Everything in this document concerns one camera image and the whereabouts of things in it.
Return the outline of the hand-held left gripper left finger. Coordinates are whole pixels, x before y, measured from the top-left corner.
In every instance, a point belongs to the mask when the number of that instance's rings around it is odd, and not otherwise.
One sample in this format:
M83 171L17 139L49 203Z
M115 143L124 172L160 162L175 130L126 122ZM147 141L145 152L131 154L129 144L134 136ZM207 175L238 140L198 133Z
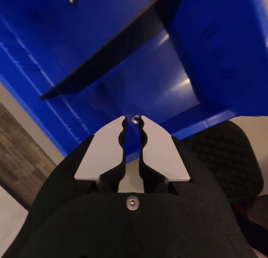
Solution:
M99 129L94 134L74 179L92 181L97 188L117 193L119 183L126 173L126 130L125 116Z

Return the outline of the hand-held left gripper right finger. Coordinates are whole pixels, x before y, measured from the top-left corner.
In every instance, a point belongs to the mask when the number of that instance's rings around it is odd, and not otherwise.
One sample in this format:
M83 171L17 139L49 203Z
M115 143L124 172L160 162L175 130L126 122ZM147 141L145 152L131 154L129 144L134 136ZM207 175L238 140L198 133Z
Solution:
M157 189L171 192L173 183L189 183L190 175L172 136L146 116L139 117L139 175L145 193Z

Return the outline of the blue plastic parts bin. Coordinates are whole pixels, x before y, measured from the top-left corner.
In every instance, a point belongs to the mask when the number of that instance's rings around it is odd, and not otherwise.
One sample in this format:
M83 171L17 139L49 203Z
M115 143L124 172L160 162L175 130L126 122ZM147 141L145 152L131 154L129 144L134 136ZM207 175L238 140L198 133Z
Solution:
M120 116L126 160L145 115L184 139L267 116L265 0L181 0L172 22L80 93L40 100L152 0L1 0L1 83L64 155Z

